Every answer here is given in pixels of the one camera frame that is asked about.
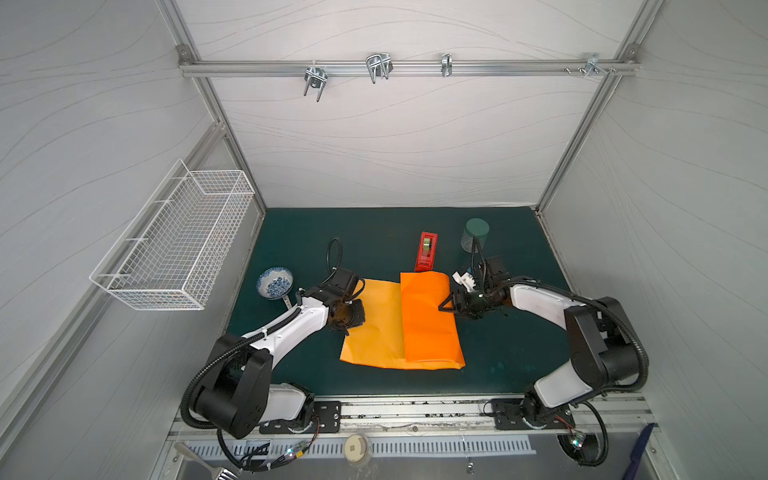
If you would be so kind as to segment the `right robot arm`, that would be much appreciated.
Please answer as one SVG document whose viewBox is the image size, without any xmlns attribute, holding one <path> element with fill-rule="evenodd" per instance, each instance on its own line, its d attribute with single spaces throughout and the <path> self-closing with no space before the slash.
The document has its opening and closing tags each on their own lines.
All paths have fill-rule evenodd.
<svg viewBox="0 0 768 480">
<path fill-rule="evenodd" d="M 525 276 L 510 276 L 498 257 L 481 260 L 438 305 L 441 312 L 478 320 L 502 306 L 533 314 L 563 330 L 569 357 L 539 378 L 505 416 L 545 428 L 568 407 L 608 392 L 645 386 L 650 359 L 621 303 L 591 299 Z"/>
</svg>

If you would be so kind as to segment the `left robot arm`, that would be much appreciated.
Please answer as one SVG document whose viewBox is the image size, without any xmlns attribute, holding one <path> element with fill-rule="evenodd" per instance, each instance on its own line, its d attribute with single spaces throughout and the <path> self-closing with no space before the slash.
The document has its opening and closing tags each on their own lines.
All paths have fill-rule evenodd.
<svg viewBox="0 0 768 480">
<path fill-rule="evenodd" d="M 219 337 L 182 395 L 182 421 L 193 429 L 219 430 L 236 439 L 266 423 L 307 429 L 314 394 L 295 384 L 274 383 L 273 370 L 324 328 L 347 334 L 363 325 L 360 296 L 365 287 L 365 279 L 335 267 L 320 284 L 299 290 L 295 304 L 273 321 L 242 336 Z"/>
</svg>

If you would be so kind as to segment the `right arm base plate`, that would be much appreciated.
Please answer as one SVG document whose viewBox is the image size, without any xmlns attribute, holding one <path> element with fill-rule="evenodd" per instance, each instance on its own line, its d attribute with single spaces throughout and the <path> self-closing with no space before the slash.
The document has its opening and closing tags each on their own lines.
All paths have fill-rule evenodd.
<svg viewBox="0 0 768 480">
<path fill-rule="evenodd" d="M 501 431 L 575 428 L 567 406 L 549 408 L 529 396 L 493 398 L 481 407 L 481 415 L 491 418 L 494 428 Z"/>
</svg>

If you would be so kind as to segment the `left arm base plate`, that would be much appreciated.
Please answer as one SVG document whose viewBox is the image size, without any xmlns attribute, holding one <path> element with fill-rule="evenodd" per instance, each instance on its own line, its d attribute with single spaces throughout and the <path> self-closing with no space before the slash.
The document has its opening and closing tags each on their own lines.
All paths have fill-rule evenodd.
<svg viewBox="0 0 768 480">
<path fill-rule="evenodd" d="M 303 408 L 297 419 L 273 420 L 259 425 L 262 435 L 300 435 L 338 433 L 341 429 L 342 403 L 315 401 L 312 409 Z"/>
</svg>

